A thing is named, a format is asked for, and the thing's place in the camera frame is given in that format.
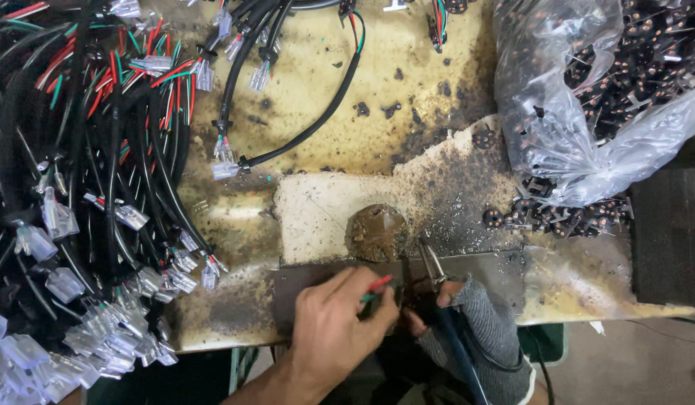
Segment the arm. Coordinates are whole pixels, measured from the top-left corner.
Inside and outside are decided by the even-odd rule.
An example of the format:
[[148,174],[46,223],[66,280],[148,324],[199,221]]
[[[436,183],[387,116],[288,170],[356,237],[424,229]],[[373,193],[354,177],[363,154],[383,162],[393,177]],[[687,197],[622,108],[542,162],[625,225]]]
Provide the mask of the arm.
[[373,316],[358,320],[364,307],[360,298],[378,279],[367,267],[349,268],[325,284],[303,290],[295,303],[288,354],[222,405],[310,405],[324,399],[380,345],[397,320],[389,287]]

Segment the finger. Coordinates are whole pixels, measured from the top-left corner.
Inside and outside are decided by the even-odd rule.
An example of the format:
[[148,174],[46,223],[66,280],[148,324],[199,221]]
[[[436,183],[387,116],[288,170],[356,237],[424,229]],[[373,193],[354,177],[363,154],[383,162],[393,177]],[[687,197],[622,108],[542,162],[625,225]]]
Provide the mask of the finger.
[[402,315],[407,320],[407,328],[414,337],[423,337],[427,333],[427,325],[424,320],[414,310],[402,308]]
[[360,298],[368,292],[370,283],[379,279],[380,276],[374,271],[365,266],[358,267],[334,291],[334,296],[336,299],[357,304]]
[[350,277],[350,275],[356,271],[355,267],[346,267],[343,271],[340,271],[333,276],[328,281],[323,282],[321,285],[314,287],[315,293],[321,295],[322,297],[329,297],[335,290],[340,288],[340,286],[345,282],[345,280]]
[[452,297],[454,297],[465,285],[464,282],[445,281],[440,287],[440,295],[437,297],[437,306],[445,308],[450,306]]
[[399,316],[400,312],[395,305],[395,291],[388,287],[383,293],[378,309],[370,318],[361,322],[361,326],[379,343]]

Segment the clear plastic bag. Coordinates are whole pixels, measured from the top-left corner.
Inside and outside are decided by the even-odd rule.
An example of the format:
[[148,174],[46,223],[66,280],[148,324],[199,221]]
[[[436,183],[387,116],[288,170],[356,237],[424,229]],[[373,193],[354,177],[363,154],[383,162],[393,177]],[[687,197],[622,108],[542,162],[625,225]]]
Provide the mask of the clear plastic bag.
[[[493,25],[495,99],[510,162],[519,177],[556,183],[545,199],[550,205],[584,207],[611,197],[649,177],[695,134],[694,89],[640,113],[611,142],[596,144],[575,94],[613,63],[623,30],[619,0],[499,1]],[[563,80],[567,62],[590,44],[592,70],[573,91]]]

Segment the grey glove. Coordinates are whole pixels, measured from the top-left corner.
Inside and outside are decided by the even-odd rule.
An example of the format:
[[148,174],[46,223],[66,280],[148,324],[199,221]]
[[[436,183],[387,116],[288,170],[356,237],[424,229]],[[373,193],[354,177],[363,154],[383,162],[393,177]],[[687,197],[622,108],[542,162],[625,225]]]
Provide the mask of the grey glove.
[[[475,341],[499,365],[491,364],[481,355],[475,355],[473,361],[476,372],[487,400],[493,405],[525,404],[532,396],[535,384],[535,371],[530,362],[524,358],[517,339],[517,327],[513,321],[508,304],[483,285],[468,277],[463,288],[452,299],[451,306],[457,307],[467,318]],[[439,336],[430,329],[418,343],[425,349],[435,363],[447,368],[454,376],[456,368],[451,365]],[[517,371],[501,370],[516,368]]]

